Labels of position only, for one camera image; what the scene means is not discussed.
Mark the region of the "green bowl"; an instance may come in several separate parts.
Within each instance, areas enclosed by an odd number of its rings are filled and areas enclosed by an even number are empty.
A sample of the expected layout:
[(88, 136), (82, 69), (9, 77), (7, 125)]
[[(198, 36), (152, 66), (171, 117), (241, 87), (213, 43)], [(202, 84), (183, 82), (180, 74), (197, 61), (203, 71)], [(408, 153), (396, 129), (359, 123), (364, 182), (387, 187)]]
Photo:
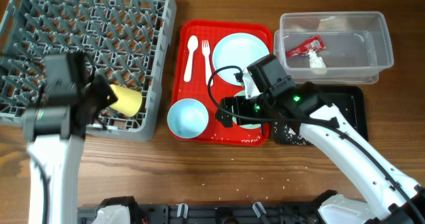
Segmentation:
[[(235, 96), (245, 96), (245, 91), (241, 90), (240, 92), (236, 93)], [(247, 130), (253, 130), (261, 127), (261, 124), (244, 124), (240, 125), (241, 128), (247, 129)]]

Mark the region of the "white napkin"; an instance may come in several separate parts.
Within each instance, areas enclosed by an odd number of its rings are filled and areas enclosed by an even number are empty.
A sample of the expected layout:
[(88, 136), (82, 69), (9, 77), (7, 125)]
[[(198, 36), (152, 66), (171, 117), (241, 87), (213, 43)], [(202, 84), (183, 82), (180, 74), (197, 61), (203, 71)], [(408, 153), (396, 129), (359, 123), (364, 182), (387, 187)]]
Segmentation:
[(323, 59), (314, 50), (308, 51), (309, 66), (314, 74), (323, 75), (327, 73)]

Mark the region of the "rice and food scraps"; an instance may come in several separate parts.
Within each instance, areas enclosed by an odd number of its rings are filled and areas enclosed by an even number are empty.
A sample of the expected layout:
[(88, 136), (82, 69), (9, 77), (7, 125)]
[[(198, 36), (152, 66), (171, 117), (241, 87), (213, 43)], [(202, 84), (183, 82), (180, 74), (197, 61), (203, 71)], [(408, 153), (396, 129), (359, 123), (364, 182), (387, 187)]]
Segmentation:
[(312, 146), (298, 133), (295, 133), (287, 124), (283, 122), (274, 122), (272, 125), (272, 140), (281, 145), (292, 146)]

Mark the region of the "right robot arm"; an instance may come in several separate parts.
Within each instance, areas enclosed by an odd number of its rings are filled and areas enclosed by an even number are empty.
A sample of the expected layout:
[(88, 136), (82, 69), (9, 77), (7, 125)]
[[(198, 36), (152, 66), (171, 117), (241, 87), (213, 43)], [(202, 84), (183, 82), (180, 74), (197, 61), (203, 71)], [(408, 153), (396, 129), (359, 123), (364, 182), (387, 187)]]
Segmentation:
[(319, 148), (351, 181), (363, 201), (333, 190), (314, 201), (309, 223), (423, 223), (424, 187), (380, 155), (312, 82), (297, 85), (274, 55), (243, 71), (237, 82), (252, 83), (259, 94), (223, 98), (220, 113), (253, 124), (285, 124)]

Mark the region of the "white plastic fork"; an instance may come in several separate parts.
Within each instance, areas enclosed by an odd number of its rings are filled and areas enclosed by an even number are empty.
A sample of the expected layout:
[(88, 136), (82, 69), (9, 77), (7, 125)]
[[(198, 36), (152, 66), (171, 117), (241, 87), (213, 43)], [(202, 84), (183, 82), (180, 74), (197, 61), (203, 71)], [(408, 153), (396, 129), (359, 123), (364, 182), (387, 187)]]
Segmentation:
[(205, 78), (206, 78), (206, 84), (209, 83), (209, 78), (212, 74), (211, 64), (210, 64), (210, 45), (208, 40), (202, 40), (202, 54), (205, 58)]

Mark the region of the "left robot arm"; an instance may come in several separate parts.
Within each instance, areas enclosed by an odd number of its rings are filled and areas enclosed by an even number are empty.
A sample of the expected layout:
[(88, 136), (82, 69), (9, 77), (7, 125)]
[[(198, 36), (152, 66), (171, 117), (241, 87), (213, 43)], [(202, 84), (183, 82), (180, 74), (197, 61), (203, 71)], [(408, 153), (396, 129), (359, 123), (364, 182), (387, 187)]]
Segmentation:
[(45, 56), (46, 83), (22, 117), (31, 171), (29, 223), (77, 222), (86, 127), (117, 101), (88, 64), (95, 65), (82, 51)]

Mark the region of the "red sauce packet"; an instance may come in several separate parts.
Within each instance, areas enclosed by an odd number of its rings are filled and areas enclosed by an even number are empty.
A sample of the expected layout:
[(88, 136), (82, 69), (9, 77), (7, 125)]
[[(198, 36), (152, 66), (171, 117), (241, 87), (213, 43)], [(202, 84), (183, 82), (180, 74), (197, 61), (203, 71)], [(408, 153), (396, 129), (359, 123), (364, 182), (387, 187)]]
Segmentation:
[(321, 51), (325, 49), (322, 38), (316, 34), (306, 39), (302, 44), (286, 52), (286, 57), (291, 58), (298, 55), (306, 55), (309, 51)]

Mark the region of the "yellow plastic cup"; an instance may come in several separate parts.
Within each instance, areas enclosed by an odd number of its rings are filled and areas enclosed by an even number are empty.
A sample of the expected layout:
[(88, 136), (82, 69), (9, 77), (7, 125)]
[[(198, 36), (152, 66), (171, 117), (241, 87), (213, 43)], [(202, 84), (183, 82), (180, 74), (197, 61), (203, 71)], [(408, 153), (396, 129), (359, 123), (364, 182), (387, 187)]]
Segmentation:
[(140, 92), (115, 84), (111, 84), (110, 88), (118, 99), (109, 105), (110, 108), (128, 117), (135, 116), (139, 112), (143, 102)]

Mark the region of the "white plastic spoon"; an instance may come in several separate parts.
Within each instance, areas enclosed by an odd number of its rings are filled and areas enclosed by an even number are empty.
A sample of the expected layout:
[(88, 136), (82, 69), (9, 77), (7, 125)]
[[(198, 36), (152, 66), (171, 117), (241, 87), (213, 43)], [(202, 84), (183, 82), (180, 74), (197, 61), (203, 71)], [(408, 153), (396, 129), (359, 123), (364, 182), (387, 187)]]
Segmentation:
[(193, 55), (194, 55), (194, 52), (196, 51), (196, 49), (198, 48), (198, 45), (199, 45), (198, 38), (195, 35), (190, 36), (188, 43), (187, 43), (189, 55), (188, 55), (187, 64), (186, 64), (186, 67), (185, 67), (185, 73), (184, 73), (184, 77), (183, 77), (183, 80), (185, 82), (191, 81), (192, 70), (193, 70)]

